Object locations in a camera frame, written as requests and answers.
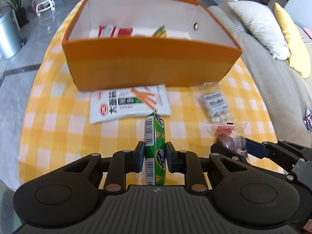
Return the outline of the clear bag purple snack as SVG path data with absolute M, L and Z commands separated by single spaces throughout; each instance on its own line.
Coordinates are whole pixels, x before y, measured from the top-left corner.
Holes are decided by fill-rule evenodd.
M 211 123 L 204 124 L 210 136 L 213 138 L 213 143 L 224 146 L 239 155 L 248 158 L 247 146 L 245 139 L 246 123 Z

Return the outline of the green sausage stick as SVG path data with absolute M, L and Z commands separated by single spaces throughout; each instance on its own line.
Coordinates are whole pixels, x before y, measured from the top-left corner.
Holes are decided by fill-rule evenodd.
M 166 182 L 166 135 L 164 120 L 155 110 L 144 123 L 144 165 L 148 185 L 164 185 Z

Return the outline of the red snack bag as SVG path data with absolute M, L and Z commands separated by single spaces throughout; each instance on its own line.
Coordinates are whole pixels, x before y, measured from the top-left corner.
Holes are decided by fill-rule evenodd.
M 131 36 L 132 32 L 132 27 L 117 27 L 116 25 L 99 26 L 98 38 Z

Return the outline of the clear bag white candies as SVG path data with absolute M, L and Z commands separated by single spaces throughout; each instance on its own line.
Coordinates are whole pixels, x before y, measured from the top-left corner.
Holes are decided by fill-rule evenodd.
M 205 82 L 195 88 L 198 102 L 208 118 L 215 124 L 234 122 L 234 116 L 219 83 Z

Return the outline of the beige sofa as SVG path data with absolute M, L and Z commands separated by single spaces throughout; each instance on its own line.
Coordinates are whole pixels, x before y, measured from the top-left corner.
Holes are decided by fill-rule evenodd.
M 262 95 L 277 139 L 311 147 L 311 133 L 304 124 L 306 109 L 311 107 L 311 79 L 303 79 L 285 61 L 273 59 L 228 3 L 223 0 L 209 9 L 242 47 L 241 58 Z

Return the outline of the white breadstick snack packet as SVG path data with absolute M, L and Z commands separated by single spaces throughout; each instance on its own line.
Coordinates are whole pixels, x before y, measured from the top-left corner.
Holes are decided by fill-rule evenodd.
M 165 85 L 94 91 L 90 96 L 91 124 L 129 117 L 145 117 L 153 111 L 171 115 Z

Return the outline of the yellow checkered tablecloth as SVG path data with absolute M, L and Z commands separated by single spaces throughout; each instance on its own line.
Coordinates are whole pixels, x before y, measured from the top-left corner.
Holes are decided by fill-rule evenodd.
M 72 10 L 54 35 L 34 79 L 20 139 L 19 179 L 25 183 L 91 153 L 111 156 L 132 150 L 144 137 L 144 119 L 129 118 L 90 124 L 89 92 L 73 83 L 61 42 Z M 249 70 L 236 61 L 221 80 L 221 90 L 234 118 L 245 126 L 245 136 L 257 142 L 276 142 L 266 105 Z M 177 150 L 207 156 L 213 142 L 207 121 L 192 88 L 167 90 L 172 114 L 164 119 L 166 139 Z

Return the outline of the yellow cushion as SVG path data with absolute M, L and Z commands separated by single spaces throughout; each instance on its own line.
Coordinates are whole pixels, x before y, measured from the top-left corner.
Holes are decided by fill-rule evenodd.
M 287 64 L 295 69 L 303 78 L 308 78 L 311 74 L 310 55 L 299 30 L 287 11 L 278 3 L 274 3 L 274 15 L 289 48 L 290 54 Z

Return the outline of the orange cardboard box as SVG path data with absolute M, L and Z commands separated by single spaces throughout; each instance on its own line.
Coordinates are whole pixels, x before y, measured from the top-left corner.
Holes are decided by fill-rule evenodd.
M 132 27 L 98 38 L 99 26 Z M 166 25 L 166 38 L 152 34 Z M 242 54 L 225 26 L 196 0 L 83 0 L 62 40 L 80 91 L 220 81 Z

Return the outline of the white cushion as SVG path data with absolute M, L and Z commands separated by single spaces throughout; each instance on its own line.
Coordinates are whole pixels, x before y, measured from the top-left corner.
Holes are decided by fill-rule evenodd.
M 290 57 L 287 41 L 273 12 L 267 6 L 254 1 L 228 2 L 228 5 L 274 59 L 287 60 Z

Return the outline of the grey metal trash bin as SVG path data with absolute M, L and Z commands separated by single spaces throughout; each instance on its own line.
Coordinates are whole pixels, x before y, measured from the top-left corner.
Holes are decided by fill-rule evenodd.
M 21 49 L 22 37 L 15 14 L 8 8 L 1 9 L 0 49 L 4 59 L 10 59 Z

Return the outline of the small white stool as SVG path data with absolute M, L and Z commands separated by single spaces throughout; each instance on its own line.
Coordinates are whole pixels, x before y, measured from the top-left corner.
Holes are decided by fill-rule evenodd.
M 54 0 L 32 0 L 32 11 L 36 13 L 37 17 L 41 16 L 41 13 L 47 10 L 54 11 L 56 9 L 56 3 Z

